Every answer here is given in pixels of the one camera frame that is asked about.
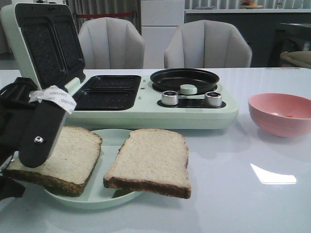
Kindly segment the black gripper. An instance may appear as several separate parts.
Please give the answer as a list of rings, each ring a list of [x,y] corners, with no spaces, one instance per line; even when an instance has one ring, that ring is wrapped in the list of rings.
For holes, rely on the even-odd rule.
[[[0,89],[1,164],[19,150],[23,165],[42,165],[52,154],[67,114],[73,112],[69,93],[33,92],[29,97],[35,90],[33,80],[22,77]]]

